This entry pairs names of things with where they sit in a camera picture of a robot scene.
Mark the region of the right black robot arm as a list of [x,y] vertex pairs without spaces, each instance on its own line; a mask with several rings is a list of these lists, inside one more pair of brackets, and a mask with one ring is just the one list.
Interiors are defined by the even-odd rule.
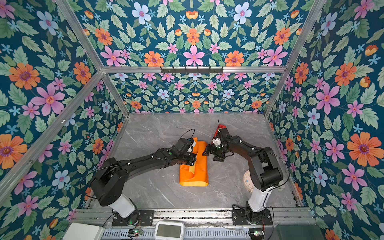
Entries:
[[216,162],[224,162],[232,155],[247,160],[250,179],[254,185],[250,199],[245,207],[233,204],[232,219],[234,225],[271,225],[273,219],[266,203],[274,189],[284,179],[283,171],[270,147],[257,147],[245,142],[239,136],[232,136],[227,127],[219,125],[212,142],[207,145],[203,155],[213,155]]

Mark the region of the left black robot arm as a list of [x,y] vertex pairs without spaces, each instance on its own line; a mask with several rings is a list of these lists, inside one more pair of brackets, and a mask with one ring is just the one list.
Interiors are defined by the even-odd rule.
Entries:
[[129,197],[123,194],[125,183],[152,170],[164,169],[174,165],[192,166],[197,160],[194,148],[196,138],[179,138],[169,148],[130,160],[105,160],[90,181],[90,187],[100,206],[109,207],[122,218],[128,218],[136,210]]

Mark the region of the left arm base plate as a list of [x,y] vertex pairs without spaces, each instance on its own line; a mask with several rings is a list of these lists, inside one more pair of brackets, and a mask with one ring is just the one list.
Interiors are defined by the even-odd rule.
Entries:
[[149,227],[154,220],[154,210],[134,210],[134,212],[126,218],[123,218],[117,212],[114,215],[113,227]]

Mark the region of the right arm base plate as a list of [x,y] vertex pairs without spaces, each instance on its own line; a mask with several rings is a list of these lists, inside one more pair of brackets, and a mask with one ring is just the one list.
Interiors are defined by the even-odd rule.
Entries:
[[234,226],[272,226],[273,216],[267,209],[254,213],[251,209],[232,209]]

